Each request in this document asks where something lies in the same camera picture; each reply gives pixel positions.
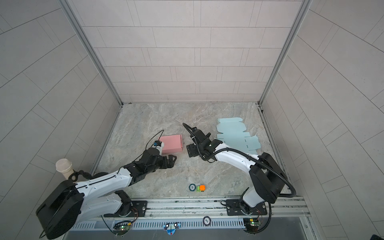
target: pink cardboard box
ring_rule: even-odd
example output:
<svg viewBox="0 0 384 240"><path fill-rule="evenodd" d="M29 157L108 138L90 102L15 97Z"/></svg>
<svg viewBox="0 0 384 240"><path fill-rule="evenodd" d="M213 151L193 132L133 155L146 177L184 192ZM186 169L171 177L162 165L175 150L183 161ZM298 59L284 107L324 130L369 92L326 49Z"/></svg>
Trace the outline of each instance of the pink cardboard box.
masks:
<svg viewBox="0 0 384 240"><path fill-rule="evenodd" d="M183 151L183 138L181 134L162 136L159 140L164 143L162 154Z"/></svg>

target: black mounting plate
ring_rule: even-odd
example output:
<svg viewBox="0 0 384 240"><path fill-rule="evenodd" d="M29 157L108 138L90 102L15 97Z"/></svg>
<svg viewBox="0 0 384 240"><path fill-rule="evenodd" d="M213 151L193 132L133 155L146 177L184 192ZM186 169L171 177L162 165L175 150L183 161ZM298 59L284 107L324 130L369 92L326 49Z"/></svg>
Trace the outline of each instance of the black mounting plate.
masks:
<svg viewBox="0 0 384 240"><path fill-rule="evenodd" d="M197 151L197 146L193 143L187 145L187 152L189 157L196 157L199 155L199 152Z"/></svg>
<svg viewBox="0 0 384 240"><path fill-rule="evenodd" d="M248 216L248 215L243 214L243 212L240 210L240 204L239 204L238 199L226 199L225 202L229 206L236 207L236 209L234 209L234 208L228 209L227 208L228 216ZM267 215L267 211L265 208L263 208L263 206L265 206L265 204L263 202L261 202L261 203L257 204L255 206L255 208L260 211L261 215ZM256 211L256 212L253 212L252 215L259 215L259 213Z"/></svg>
<svg viewBox="0 0 384 240"><path fill-rule="evenodd" d="M145 212L147 210L147 201L132 201L132 204L134 208L136 208L139 211L139 217L144 217ZM125 217L136 217L135 213L136 211L131 211L128 215ZM120 217L118 214L104 214L104 217Z"/></svg>

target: robotic arm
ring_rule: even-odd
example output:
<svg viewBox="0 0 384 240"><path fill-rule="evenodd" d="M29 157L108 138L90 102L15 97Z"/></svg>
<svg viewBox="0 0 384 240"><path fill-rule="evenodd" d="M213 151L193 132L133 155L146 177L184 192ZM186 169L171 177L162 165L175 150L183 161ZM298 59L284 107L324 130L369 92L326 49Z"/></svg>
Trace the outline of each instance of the robotic arm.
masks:
<svg viewBox="0 0 384 240"><path fill-rule="evenodd" d="M47 238L55 239L74 224L99 215L128 215L132 202L121 189L143 180L150 172L174 166L176 156L161 156L162 147L161 141L155 141L154 147L146 149L140 160L110 174L99 173L83 182L65 180L60 183L36 211Z"/></svg>
<svg viewBox="0 0 384 240"><path fill-rule="evenodd" d="M245 154L239 150L228 147L218 139L210 140L211 133L205 135L196 127L190 127L183 123L190 133L193 144L187 145L189 157L200 156L204 161L229 163L244 172L249 173L253 187L248 188L240 197L239 204L244 214L251 214L255 206L261 202L273 204L277 197L295 197L296 190L287 181L287 176L268 153L262 155ZM281 194L284 185L291 190L290 194ZM271 205L269 204L269 219L267 224L258 232L264 230L271 217Z"/></svg>

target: beige wall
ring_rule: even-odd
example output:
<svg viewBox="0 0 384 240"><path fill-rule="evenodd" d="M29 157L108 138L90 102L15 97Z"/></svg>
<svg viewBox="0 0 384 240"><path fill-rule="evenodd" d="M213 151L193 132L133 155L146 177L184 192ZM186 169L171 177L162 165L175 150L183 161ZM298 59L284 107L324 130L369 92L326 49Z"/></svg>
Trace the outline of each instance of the beige wall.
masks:
<svg viewBox="0 0 384 240"><path fill-rule="evenodd" d="M37 207L89 171L119 105L56 0L0 1L0 238L38 239Z"/></svg>
<svg viewBox="0 0 384 240"><path fill-rule="evenodd" d="M314 0L263 104L323 239L384 236L383 16L379 0Z"/></svg>
<svg viewBox="0 0 384 240"><path fill-rule="evenodd" d="M69 2L123 102L258 101L301 4Z"/></svg>

